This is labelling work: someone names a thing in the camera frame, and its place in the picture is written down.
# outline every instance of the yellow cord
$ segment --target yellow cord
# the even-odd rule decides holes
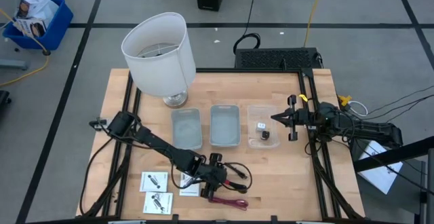
[[[312,17],[313,17],[313,13],[315,13],[315,10],[317,9],[318,1],[319,0],[315,0],[313,7],[312,7],[311,15],[309,16],[309,21],[307,22],[306,37],[304,38],[304,44],[303,44],[304,48],[306,47],[307,40],[309,39],[309,32],[311,31]]]
[[[13,23],[15,23],[15,21],[9,16],[9,15],[7,15],[2,9],[0,9],[0,13],[2,13],[8,20],[10,20],[10,21],[12,21]],[[30,34],[28,34],[28,33],[26,33],[25,32],[25,30],[23,30],[22,28],[21,28],[21,26],[19,26],[19,25],[17,25],[16,27],[18,27],[19,28],[19,30],[24,34],[24,35],[26,35],[27,37],[30,37],[33,41],[35,41],[36,43],[38,43],[38,45],[40,45],[41,46],[41,48],[45,51],[45,52],[47,52],[47,50],[46,50],[46,48],[38,41],[38,40],[36,40],[34,37],[32,37]],[[42,71],[43,69],[45,69],[46,67],[47,67],[47,65],[48,65],[48,63],[50,62],[50,59],[48,58],[48,56],[46,56],[46,59],[45,59],[45,63],[43,64],[43,66],[41,67],[41,68],[39,68],[39,69],[36,69],[36,70],[34,70],[34,71],[31,71],[31,72],[29,72],[29,73],[27,73],[27,74],[25,74],[25,75],[23,75],[23,76],[20,76],[19,78],[16,78],[16,79],[13,79],[13,80],[11,80],[11,81],[7,81],[7,82],[5,82],[5,83],[0,83],[0,87],[2,87],[2,86],[7,86],[7,85],[10,85],[10,84],[12,84],[12,83],[14,83],[14,82],[17,82],[17,81],[19,81],[19,80],[21,80],[21,79],[23,79],[23,78],[25,78],[25,77],[28,77],[29,75],[33,75],[33,74],[35,74],[35,73],[38,73],[39,71]]]

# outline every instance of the black metal frame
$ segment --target black metal frame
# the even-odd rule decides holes
[[[197,72],[198,73],[295,73],[298,76],[301,94],[307,93],[306,86],[304,83],[304,78],[307,77],[307,79],[309,81],[309,87],[311,90],[311,98],[313,98],[314,109],[316,109],[318,107],[317,99],[316,99],[317,98],[317,91],[316,91],[315,80],[313,77],[312,69],[281,70],[281,69],[251,69],[251,68],[249,68],[249,69],[234,69],[234,68],[221,68],[221,69],[206,68],[206,69],[201,69],[201,68],[198,68]],[[132,78],[129,75],[128,83],[127,83],[127,90],[125,91],[124,104],[123,104],[123,108],[122,108],[123,110],[126,110],[128,107],[128,103],[130,100],[131,87],[132,87]],[[140,102],[140,90],[137,89],[136,90],[136,98],[134,101],[133,113],[138,112],[139,104],[140,104],[139,102]],[[307,102],[303,101],[303,107],[309,109],[309,104]],[[309,135],[309,134],[308,134],[308,137],[309,137],[310,149],[311,149],[311,155],[312,155],[311,157],[313,160],[314,157],[317,157],[317,150],[315,148],[315,143],[313,141],[314,138],[312,138],[311,135]],[[323,159],[324,159],[324,168],[325,168],[328,176],[332,180],[332,182],[334,182],[332,165],[330,162],[330,156],[328,153],[328,147],[327,147],[326,143],[323,143],[323,145],[321,146],[321,150],[322,150],[322,155],[323,155]],[[113,169],[116,169],[116,167],[117,167],[117,162],[119,162],[120,152],[121,152],[121,147],[119,145],[118,147],[115,147],[115,151],[113,152],[114,157],[112,159],[112,164],[111,164],[111,166],[112,166],[111,173],[112,173],[112,171],[114,171]],[[131,146],[127,146],[125,148],[124,157],[126,157],[127,160],[129,161],[130,155],[131,155]],[[378,166],[375,166],[374,163],[372,163],[371,161],[363,162],[363,160],[361,160],[358,164],[361,164],[362,166],[365,164],[368,164],[370,166],[370,168],[378,167]],[[85,217],[85,218],[78,218],[78,219],[71,219],[71,220],[48,221],[48,222],[38,222],[38,223],[39,224],[42,224],[42,223],[46,223],[46,224],[49,224],[49,223],[107,223],[108,221],[120,221],[121,220],[121,211],[122,211],[122,206],[123,206],[123,197],[125,195],[125,184],[126,184],[126,180],[127,180],[127,174],[128,174],[128,171],[126,170],[124,175],[122,176],[122,178],[120,180],[120,187],[118,190],[119,195],[118,195],[118,199],[117,199],[116,210],[115,210],[114,216],[108,215],[109,208],[110,208],[110,202],[107,201],[104,205],[101,217]],[[335,222],[335,223],[358,223],[358,222],[363,223],[364,221],[366,221],[366,220],[355,220],[355,219],[341,219],[340,206],[338,205],[338,202],[336,201],[336,199],[333,195],[330,195],[330,196],[332,199],[334,217],[329,217],[328,212],[327,212],[326,199],[325,199],[324,190],[323,190],[323,181],[322,181],[321,177],[316,172],[315,172],[315,184],[317,187],[319,209],[321,211],[322,221],[329,221],[329,222]],[[169,221],[146,220],[146,223],[185,223],[185,224],[187,224],[187,223],[217,223],[218,222],[218,221],[179,221],[178,218],[179,218],[179,216],[177,214],[173,214],[172,220],[169,220]],[[239,224],[242,224],[242,223],[243,224],[244,223],[257,223],[257,224],[259,224],[259,223],[272,223],[272,224],[274,224],[274,223],[295,223],[295,221],[278,221],[276,216],[271,216],[270,221],[230,221],[230,223],[231,224],[236,224],[236,223],[239,223]],[[385,222],[370,221],[370,223],[385,223]]]

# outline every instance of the metal stand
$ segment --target metal stand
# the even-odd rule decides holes
[[[0,68],[22,69],[25,71],[28,65],[26,61],[0,59]]]

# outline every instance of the lamp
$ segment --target lamp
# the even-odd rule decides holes
[[[180,14],[163,13],[145,20],[128,33],[121,49],[142,92],[163,97],[171,108],[187,102],[196,65],[186,22]]]

